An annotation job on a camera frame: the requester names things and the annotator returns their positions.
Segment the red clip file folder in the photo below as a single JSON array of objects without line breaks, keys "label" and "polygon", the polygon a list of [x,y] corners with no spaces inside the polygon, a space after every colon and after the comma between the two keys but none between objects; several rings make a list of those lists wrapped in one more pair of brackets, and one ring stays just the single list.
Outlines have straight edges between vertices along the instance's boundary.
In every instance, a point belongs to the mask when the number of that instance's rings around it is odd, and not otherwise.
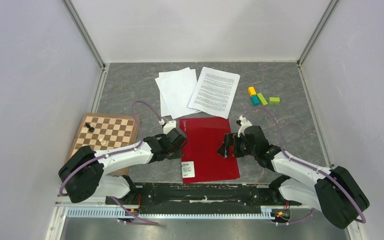
[{"label": "red clip file folder", "polygon": [[224,158],[217,151],[225,134],[231,132],[228,119],[221,117],[196,117],[179,119],[180,129],[187,136],[181,150],[181,171],[184,184],[235,180],[240,177],[237,158]]}]

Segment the printed text paper sheet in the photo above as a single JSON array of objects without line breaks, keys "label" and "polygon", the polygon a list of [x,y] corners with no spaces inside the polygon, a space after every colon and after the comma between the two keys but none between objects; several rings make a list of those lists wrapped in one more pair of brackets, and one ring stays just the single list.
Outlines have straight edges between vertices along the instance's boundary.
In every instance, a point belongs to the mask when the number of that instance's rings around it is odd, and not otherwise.
[{"label": "printed text paper sheet", "polygon": [[188,107],[227,119],[240,81],[240,75],[203,67]]}]

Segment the white paper sheet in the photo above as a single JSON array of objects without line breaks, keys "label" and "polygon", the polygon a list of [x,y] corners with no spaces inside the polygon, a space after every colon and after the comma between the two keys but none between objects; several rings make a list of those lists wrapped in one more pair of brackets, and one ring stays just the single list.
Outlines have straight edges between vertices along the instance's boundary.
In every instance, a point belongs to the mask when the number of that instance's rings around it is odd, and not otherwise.
[{"label": "white paper sheet", "polygon": [[181,70],[160,72],[155,82],[172,119],[200,112],[189,107],[192,94],[197,86],[195,69],[187,67]]}]

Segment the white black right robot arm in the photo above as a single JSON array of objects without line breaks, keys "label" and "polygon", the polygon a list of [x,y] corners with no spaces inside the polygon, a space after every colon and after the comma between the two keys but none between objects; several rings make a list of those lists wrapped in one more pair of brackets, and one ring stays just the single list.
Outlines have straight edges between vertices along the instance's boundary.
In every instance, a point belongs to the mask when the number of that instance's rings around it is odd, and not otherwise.
[{"label": "white black right robot arm", "polygon": [[350,172],[341,166],[321,167],[295,158],[277,145],[270,144],[259,126],[241,127],[239,133],[227,133],[217,150],[223,158],[252,156],[257,163],[280,177],[269,185],[269,199],[275,204],[298,202],[323,213],[335,227],[345,229],[370,202]]}]

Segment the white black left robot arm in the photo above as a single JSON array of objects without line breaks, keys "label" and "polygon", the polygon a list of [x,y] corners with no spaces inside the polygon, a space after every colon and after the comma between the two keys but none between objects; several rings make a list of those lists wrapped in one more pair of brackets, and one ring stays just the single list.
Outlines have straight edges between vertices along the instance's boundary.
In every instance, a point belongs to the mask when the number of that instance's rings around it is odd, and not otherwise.
[{"label": "white black left robot arm", "polygon": [[178,158],[188,143],[186,134],[175,127],[167,133],[147,136],[139,142],[110,150],[80,147],[60,168],[59,195],[74,204],[83,202],[105,189],[110,173],[135,165]]}]

